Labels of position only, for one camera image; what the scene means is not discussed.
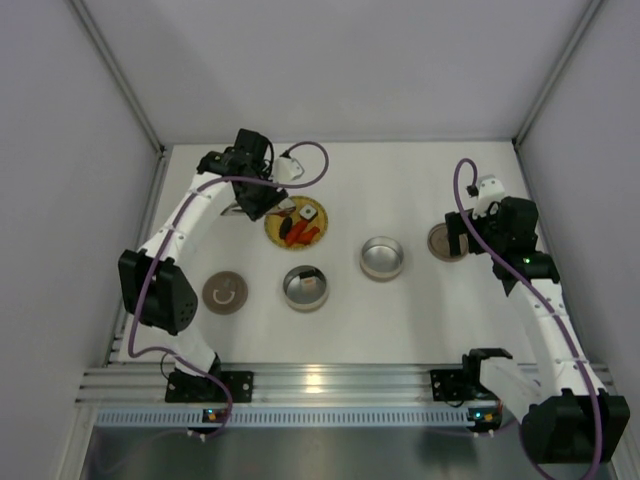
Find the metal tongs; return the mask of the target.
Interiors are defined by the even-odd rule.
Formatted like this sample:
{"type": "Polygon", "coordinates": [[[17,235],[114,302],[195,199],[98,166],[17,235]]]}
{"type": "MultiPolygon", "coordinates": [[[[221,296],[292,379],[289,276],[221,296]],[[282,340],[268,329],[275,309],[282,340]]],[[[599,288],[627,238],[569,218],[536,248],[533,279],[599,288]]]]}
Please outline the metal tongs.
{"type": "MultiPolygon", "coordinates": [[[[295,204],[295,202],[291,198],[286,198],[285,200],[281,201],[280,203],[278,203],[277,205],[269,209],[265,213],[265,216],[277,215],[281,217],[286,217],[294,213],[296,211],[296,208],[297,208],[297,205],[295,204]]],[[[244,214],[244,211],[242,210],[242,208],[237,202],[232,203],[230,206],[224,209],[221,213],[222,216],[233,216],[233,215],[243,215],[243,214],[244,214]]]]}

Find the black sea cucumber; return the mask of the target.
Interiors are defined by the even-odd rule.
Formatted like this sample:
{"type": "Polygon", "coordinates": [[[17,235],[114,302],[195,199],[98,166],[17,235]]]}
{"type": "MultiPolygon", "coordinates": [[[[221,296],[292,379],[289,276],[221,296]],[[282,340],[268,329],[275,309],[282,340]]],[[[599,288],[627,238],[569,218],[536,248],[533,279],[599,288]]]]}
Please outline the black sea cucumber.
{"type": "Polygon", "coordinates": [[[293,227],[293,218],[291,216],[287,216],[285,217],[278,229],[278,237],[281,240],[285,240],[287,235],[289,234],[289,232],[291,231],[292,227],[293,227]]]}

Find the green sushi roll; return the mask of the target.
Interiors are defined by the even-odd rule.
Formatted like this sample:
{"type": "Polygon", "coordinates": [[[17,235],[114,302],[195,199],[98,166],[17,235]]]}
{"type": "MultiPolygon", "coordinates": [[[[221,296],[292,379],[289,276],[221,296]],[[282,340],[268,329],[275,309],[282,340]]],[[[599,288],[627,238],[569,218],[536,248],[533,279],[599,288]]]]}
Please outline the green sushi roll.
{"type": "Polygon", "coordinates": [[[318,210],[312,204],[303,205],[299,209],[299,217],[307,222],[312,222],[318,215],[318,210]]]}

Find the red sausage piece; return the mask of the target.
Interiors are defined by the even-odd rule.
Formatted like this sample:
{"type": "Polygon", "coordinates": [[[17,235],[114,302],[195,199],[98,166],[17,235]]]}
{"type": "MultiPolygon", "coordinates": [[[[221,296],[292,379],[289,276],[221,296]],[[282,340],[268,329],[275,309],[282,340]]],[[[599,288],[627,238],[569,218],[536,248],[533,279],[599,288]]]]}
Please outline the red sausage piece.
{"type": "Polygon", "coordinates": [[[320,233],[320,229],[318,227],[312,227],[302,233],[296,239],[296,243],[299,245],[311,245],[313,243],[314,237],[320,233]]]}
{"type": "Polygon", "coordinates": [[[287,235],[286,239],[284,240],[285,244],[287,246],[291,246],[295,244],[297,237],[299,236],[300,233],[305,231],[307,225],[308,225],[308,222],[304,220],[299,220],[298,222],[296,222],[293,225],[289,234],[287,235]]]}

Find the salmon sushi roll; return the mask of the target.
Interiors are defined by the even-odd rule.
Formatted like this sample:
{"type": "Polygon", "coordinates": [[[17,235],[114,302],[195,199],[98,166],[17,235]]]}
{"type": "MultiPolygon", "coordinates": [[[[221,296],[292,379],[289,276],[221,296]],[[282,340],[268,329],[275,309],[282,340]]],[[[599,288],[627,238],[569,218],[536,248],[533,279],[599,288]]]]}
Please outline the salmon sushi roll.
{"type": "Polygon", "coordinates": [[[317,288],[317,271],[315,269],[306,270],[299,274],[301,290],[313,292],[317,288]]]}

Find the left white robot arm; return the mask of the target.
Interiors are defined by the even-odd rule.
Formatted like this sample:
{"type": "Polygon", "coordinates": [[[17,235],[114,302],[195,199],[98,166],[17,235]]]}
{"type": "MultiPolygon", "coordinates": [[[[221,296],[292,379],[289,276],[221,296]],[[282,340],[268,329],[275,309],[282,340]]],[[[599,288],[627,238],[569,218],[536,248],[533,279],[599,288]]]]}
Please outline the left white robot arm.
{"type": "Polygon", "coordinates": [[[136,346],[139,328],[162,333],[155,351],[172,356],[188,377],[216,380],[219,355],[194,324],[198,295],[183,263],[212,224],[231,207],[252,221],[280,209],[288,190],[304,173],[289,150],[275,153],[264,135],[239,130],[223,151],[210,151],[198,162],[188,188],[158,231],[118,260],[123,303],[132,315],[128,354],[140,358],[150,348],[136,346]]]}

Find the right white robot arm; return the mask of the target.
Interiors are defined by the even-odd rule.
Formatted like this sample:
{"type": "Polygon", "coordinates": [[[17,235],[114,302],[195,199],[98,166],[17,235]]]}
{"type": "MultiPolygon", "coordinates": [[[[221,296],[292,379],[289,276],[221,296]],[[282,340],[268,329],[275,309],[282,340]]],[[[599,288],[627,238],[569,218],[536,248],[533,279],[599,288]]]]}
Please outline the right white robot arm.
{"type": "Polygon", "coordinates": [[[525,328],[539,380],[522,375],[510,353],[478,349],[474,381],[517,418],[525,452],[536,464],[607,463],[630,419],[621,395],[611,395],[586,359],[564,305],[553,258],[537,248],[536,204],[506,196],[486,215],[445,216],[450,252],[487,253],[492,272],[525,328]]]}

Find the round bamboo tray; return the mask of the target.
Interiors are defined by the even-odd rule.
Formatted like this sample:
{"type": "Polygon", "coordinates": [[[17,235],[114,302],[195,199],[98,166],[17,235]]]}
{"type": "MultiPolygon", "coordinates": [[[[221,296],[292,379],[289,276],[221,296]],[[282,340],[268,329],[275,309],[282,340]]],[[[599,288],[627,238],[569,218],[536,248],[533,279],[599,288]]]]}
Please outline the round bamboo tray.
{"type": "Polygon", "coordinates": [[[295,251],[310,248],[326,234],[329,217],[324,206],[308,196],[290,196],[264,218],[264,232],[277,247],[295,251]]]}

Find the right round metal tin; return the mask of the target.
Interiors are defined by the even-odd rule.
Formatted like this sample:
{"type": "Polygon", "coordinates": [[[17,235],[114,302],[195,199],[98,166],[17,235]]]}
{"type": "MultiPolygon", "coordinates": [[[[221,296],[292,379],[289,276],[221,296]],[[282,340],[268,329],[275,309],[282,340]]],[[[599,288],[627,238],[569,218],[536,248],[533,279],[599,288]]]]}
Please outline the right round metal tin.
{"type": "Polygon", "coordinates": [[[402,245],[387,236],[368,239],[362,245],[359,256],[363,273],[376,281],[395,279],[404,268],[404,260],[402,245]]]}

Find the round metal tin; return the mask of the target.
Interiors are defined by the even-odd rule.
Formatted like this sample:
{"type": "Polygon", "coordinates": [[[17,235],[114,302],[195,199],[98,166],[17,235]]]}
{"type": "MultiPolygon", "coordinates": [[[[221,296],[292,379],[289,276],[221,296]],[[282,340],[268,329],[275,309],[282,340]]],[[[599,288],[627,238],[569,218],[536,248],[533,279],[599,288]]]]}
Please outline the round metal tin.
{"type": "Polygon", "coordinates": [[[395,279],[404,268],[404,260],[402,245],[387,236],[368,239],[362,245],[359,256],[363,273],[376,281],[395,279]]]}
{"type": "Polygon", "coordinates": [[[321,308],[329,296],[325,274],[312,265],[299,265],[289,270],[282,281],[287,305],[298,312],[312,312],[321,308]]]}

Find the brown smiley lid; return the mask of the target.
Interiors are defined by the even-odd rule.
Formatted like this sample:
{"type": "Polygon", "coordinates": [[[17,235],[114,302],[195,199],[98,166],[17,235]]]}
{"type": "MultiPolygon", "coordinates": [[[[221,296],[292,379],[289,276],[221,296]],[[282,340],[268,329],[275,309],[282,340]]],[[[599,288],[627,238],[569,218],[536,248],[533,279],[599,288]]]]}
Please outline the brown smiley lid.
{"type": "Polygon", "coordinates": [[[202,289],[206,308],[217,315],[238,312],[248,299],[248,284],[234,271],[221,271],[209,277],[202,289]]]}

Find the left round metal tin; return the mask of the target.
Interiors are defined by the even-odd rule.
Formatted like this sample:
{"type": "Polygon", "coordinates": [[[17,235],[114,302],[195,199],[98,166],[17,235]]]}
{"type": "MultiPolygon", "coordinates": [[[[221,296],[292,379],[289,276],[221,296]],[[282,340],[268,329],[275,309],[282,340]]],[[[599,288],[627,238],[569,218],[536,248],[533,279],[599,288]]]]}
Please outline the left round metal tin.
{"type": "Polygon", "coordinates": [[[282,281],[287,305],[298,312],[312,312],[321,308],[329,296],[325,274],[312,265],[299,265],[289,270],[282,281]]]}

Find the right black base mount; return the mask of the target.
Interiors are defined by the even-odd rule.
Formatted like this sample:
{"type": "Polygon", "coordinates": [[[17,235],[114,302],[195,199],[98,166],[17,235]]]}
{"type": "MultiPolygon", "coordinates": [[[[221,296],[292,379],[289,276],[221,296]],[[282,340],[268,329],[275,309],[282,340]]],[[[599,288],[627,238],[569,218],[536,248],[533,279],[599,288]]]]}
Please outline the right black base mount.
{"type": "Polygon", "coordinates": [[[512,359],[512,355],[503,348],[475,348],[462,355],[460,367],[432,369],[429,375],[433,399],[454,405],[497,400],[497,396],[480,383],[481,364],[491,358],[512,359]]]}

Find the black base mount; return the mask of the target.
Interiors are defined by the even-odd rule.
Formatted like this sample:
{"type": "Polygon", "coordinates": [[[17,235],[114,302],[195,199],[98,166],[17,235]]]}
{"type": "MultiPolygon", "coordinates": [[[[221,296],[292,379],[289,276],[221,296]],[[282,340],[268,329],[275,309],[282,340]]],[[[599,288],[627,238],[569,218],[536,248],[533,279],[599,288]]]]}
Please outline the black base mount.
{"type": "Polygon", "coordinates": [[[454,405],[497,400],[497,396],[480,383],[481,364],[491,358],[512,359],[512,355],[503,348],[475,348],[462,355],[460,367],[432,369],[429,375],[433,399],[454,405]]]}
{"type": "MultiPolygon", "coordinates": [[[[252,402],[253,371],[219,370],[216,378],[224,385],[233,403],[252,402]]],[[[164,400],[166,403],[224,403],[227,401],[227,395],[223,388],[212,380],[175,368],[167,377],[164,400]]]]}

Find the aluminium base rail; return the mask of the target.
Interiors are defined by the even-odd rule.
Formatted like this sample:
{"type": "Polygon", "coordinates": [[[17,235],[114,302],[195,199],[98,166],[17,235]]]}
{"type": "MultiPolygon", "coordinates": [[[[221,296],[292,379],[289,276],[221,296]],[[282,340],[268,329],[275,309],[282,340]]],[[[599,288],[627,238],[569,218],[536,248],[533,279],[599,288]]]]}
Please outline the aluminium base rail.
{"type": "MultiPolygon", "coordinates": [[[[432,370],[456,364],[239,363],[229,371],[252,371],[254,406],[417,406],[432,401],[432,370]]],[[[159,364],[112,363],[84,373],[78,405],[142,406],[164,402],[166,379],[159,364]]]]}

